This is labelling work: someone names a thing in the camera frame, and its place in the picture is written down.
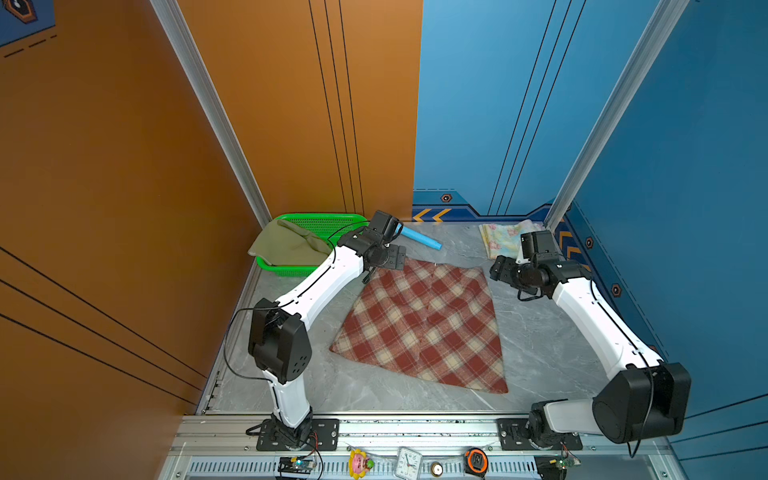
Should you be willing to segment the floral pastel skirt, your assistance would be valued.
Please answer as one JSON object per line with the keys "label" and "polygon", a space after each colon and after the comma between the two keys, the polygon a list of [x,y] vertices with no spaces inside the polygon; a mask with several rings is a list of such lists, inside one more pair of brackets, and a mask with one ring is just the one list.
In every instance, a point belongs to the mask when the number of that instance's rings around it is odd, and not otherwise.
{"label": "floral pastel skirt", "polygon": [[479,226],[486,253],[491,260],[495,260],[499,255],[517,259],[521,250],[520,236],[543,229],[542,223],[528,219],[515,224],[481,224]]}

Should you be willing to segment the olive green skirt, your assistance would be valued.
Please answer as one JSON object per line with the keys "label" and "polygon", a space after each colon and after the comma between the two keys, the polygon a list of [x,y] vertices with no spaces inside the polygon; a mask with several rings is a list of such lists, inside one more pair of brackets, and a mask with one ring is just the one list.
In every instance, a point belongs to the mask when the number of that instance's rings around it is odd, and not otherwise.
{"label": "olive green skirt", "polygon": [[271,266],[319,266],[331,251],[317,234],[290,221],[275,219],[256,237],[248,254]]}

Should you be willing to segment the red plaid skirt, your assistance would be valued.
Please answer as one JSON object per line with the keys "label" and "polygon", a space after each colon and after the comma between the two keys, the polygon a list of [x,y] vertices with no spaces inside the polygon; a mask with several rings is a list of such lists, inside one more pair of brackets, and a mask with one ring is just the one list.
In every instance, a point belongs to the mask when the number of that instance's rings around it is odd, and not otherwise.
{"label": "red plaid skirt", "polygon": [[329,349],[424,381],[509,391],[493,299],[479,267],[409,258],[401,270],[376,271]]}

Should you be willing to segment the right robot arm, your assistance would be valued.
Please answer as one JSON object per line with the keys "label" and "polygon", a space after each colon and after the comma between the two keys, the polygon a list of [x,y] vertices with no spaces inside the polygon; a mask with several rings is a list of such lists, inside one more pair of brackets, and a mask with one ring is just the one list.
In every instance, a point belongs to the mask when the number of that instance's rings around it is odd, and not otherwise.
{"label": "right robot arm", "polygon": [[560,446],[567,436],[601,435],[635,446],[682,432],[692,379],[668,363],[602,297],[591,273],[566,259],[548,231],[520,238],[520,259],[498,255],[490,277],[515,288],[521,301],[552,300],[585,337],[607,377],[591,399],[532,405],[522,435],[534,447]]}

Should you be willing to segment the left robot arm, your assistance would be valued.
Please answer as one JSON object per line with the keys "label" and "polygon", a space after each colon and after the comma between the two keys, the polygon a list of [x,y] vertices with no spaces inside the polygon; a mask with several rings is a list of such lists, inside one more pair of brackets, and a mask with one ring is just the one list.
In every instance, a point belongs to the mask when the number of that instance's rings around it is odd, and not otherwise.
{"label": "left robot arm", "polygon": [[261,299],[252,309],[248,353],[272,393],[273,412],[262,429],[269,440],[296,450],[313,445],[303,378],[312,358],[309,330],[351,281],[376,269],[404,268],[406,249],[393,243],[402,230],[399,219],[382,211],[337,229],[339,239],[315,271],[277,300]]}

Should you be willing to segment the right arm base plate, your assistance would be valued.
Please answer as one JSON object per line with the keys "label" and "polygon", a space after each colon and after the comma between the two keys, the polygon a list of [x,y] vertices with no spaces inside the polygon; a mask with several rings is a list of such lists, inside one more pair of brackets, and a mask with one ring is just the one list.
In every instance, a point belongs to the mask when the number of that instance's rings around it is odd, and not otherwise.
{"label": "right arm base plate", "polygon": [[532,425],[529,419],[505,417],[496,420],[497,434],[504,451],[555,451],[561,447],[570,451],[584,448],[576,433],[556,433],[546,426]]}

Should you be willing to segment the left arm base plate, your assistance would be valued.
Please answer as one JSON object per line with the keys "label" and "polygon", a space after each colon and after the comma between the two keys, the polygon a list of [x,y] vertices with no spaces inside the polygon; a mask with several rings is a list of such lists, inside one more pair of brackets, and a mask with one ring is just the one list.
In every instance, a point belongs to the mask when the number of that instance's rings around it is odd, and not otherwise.
{"label": "left arm base plate", "polygon": [[262,422],[258,429],[256,449],[264,452],[316,448],[320,452],[335,451],[339,440],[340,421],[337,418],[308,417],[298,427],[288,427],[275,416]]}

